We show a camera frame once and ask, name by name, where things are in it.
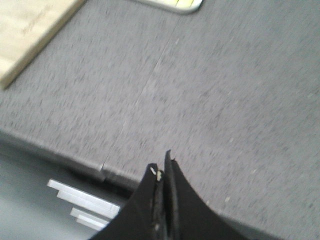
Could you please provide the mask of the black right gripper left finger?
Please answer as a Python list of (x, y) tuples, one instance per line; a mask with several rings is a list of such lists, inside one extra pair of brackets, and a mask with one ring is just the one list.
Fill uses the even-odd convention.
[(147, 165), (144, 176), (116, 217), (92, 240), (163, 240), (164, 181), (157, 164)]

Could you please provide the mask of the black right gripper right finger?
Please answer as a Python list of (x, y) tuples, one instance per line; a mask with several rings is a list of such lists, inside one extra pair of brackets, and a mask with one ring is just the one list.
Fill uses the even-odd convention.
[(245, 240), (212, 211), (184, 176), (168, 150), (164, 157), (164, 206), (171, 240)]

